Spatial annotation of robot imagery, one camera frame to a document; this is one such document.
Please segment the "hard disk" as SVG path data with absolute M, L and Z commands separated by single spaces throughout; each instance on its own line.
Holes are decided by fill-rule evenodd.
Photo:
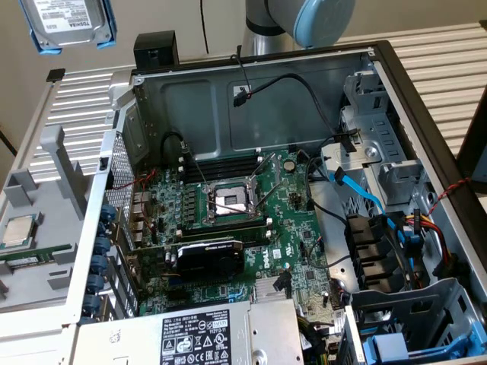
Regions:
M 40 55 L 63 49 L 116 44 L 117 25 L 110 0 L 18 0 L 30 38 Z

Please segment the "blue plastic disk carrier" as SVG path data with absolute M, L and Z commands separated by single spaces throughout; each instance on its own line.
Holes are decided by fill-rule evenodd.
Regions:
M 480 322 L 473 322 L 468 334 L 433 348 L 408 351 L 403 336 L 397 333 L 372 336 L 362 347 L 367 365 L 425 365 L 485 354 L 487 333 Z

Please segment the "CPU socket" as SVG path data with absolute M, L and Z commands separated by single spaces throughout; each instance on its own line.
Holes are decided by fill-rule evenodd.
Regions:
M 206 225 L 253 221 L 263 216 L 255 176 L 204 184 L 201 202 L 204 208 L 201 222 Z

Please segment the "metal socket cover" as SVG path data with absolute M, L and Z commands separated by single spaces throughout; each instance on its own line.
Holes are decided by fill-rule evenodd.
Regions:
M 258 175 L 259 172 L 263 171 L 267 165 L 270 165 L 272 168 L 272 171 L 274 173 L 274 187 L 277 187 L 281 184 L 281 173 L 280 173 L 280 167 L 279 167 L 279 161 L 278 158 L 276 157 L 276 153 L 272 152 L 271 154 L 267 155 L 262 159 L 261 162 L 259 162 L 257 168 L 250 174 L 250 176 L 247 177 L 249 181 L 254 181 L 256 179 L 256 176 Z

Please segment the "metal locking lever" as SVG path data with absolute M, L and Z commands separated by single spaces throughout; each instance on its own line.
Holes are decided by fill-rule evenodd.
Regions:
M 194 166 L 198 170 L 199 175 L 202 178 L 202 181 L 205 183 L 205 187 L 208 187 L 208 181 L 205 178 L 205 175 L 203 174 L 203 172 L 202 172 L 202 170 L 201 170 L 201 168 L 199 166 L 199 163 L 198 163 L 197 159 L 194 157 L 194 155 L 193 155 L 193 153 L 191 151 L 191 148 L 189 147 L 189 144 L 186 143 L 185 141 L 182 142 L 182 152 L 184 154 L 188 154 L 189 155 L 191 161 L 193 162 Z

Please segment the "green motherboard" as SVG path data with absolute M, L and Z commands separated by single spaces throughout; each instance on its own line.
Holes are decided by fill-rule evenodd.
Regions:
M 328 333 L 338 331 L 340 295 L 332 290 L 329 270 L 333 263 L 325 256 L 326 244 L 317 214 L 307 200 L 305 165 L 300 153 L 284 150 L 275 153 L 281 184 L 274 187 L 274 173 L 269 164 L 256 176 L 259 206 L 267 217 L 267 226 L 261 228 L 185 235 L 184 228 L 209 226 L 201 222 L 204 210 L 201 188 L 205 183 L 184 181 L 186 171 L 196 169 L 194 164 L 182 163 L 142 176 L 132 203 L 134 251 L 193 241 L 241 241 L 241 234 L 247 230 L 271 230 L 272 239 L 267 246 L 244 247 L 244 272 L 228 281 L 145 280 L 132 266 L 133 251 L 129 267 L 138 285 L 140 315 L 213 304 L 257 303 L 254 299 L 256 280 L 276 278 L 274 288 L 283 290 L 285 299 L 294 302 L 300 320 Z M 296 163 L 293 173 L 283 169 L 285 160 Z

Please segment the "black graphics card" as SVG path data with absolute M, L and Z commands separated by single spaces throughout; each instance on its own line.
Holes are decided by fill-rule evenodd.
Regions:
M 145 280 L 228 281 L 245 269 L 244 243 L 234 239 L 153 246 L 138 249 L 132 255 L 132 266 Z

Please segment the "open black PC case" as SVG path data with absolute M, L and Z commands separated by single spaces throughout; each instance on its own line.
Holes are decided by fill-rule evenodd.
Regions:
M 397 137 L 427 173 L 428 206 L 385 208 L 343 169 L 327 176 L 321 150 L 342 142 L 354 151 L 339 126 L 349 104 L 345 78 L 372 71 L 382 80 L 399 119 Z M 69 365 L 83 325 L 141 317 L 140 294 L 129 256 L 135 250 L 132 203 L 143 175 L 182 163 L 189 144 L 198 162 L 267 152 L 300 153 L 307 200 L 313 205 L 326 244 L 333 292 L 340 295 L 339 329 L 328 333 L 298 321 L 304 365 L 337 365 L 345 308 L 358 286 L 345 238 L 349 215 L 376 218 L 401 265 L 399 291 L 454 278 L 466 290 L 487 329 L 487 215 L 459 170 L 422 98 L 386 42 L 318 49 L 276 56 L 229 59 L 157 71 L 136 70 L 127 89 L 113 93 L 114 122 L 105 135 L 81 236 L 71 293 L 80 299 L 80 319 Z M 116 208 L 105 285 L 97 314 L 82 303 L 102 205 Z

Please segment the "silver finned heatsink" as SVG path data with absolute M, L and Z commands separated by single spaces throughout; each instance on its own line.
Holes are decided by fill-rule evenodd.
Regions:
M 257 303 L 277 301 L 285 299 L 284 291 L 274 288 L 276 278 L 260 278 L 255 282 L 254 299 Z

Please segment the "black box behind case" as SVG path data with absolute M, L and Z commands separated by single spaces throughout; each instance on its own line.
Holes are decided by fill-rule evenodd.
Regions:
M 133 54 L 138 70 L 152 70 L 180 64 L 174 30 L 139 34 L 133 46 Z

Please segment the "grey power supply unit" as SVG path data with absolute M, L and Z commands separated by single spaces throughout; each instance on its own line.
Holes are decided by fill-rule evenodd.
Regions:
M 294 304 L 248 301 L 83 325 L 73 365 L 304 365 Z

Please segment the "grey parts rack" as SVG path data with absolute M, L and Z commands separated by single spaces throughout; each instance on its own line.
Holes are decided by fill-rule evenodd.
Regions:
M 79 239 L 88 207 L 91 181 L 78 162 L 70 161 L 61 126 L 48 126 L 41 148 L 53 159 L 58 179 L 37 182 L 27 169 L 12 170 L 2 190 L 0 227 L 9 218 L 37 216 L 33 249 L 71 245 L 45 265 L 10 269 L 0 262 L 0 314 L 63 303 L 68 294 Z

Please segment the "green RAM stick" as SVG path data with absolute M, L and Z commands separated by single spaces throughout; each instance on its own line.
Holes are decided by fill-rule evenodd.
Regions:
M 0 262 L 4 262 L 10 269 L 45 265 L 55 261 L 54 254 L 71 250 L 71 245 L 54 246 L 44 249 L 25 249 L 17 252 L 7 252 L 0 249 Z

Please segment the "silver CPU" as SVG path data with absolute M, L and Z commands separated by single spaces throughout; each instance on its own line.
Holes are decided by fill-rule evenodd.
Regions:
M 37 228 L 37 216 L 35 214 L 9 218 L 0 227 L 0 253 L 22 252 L 33 249 Z

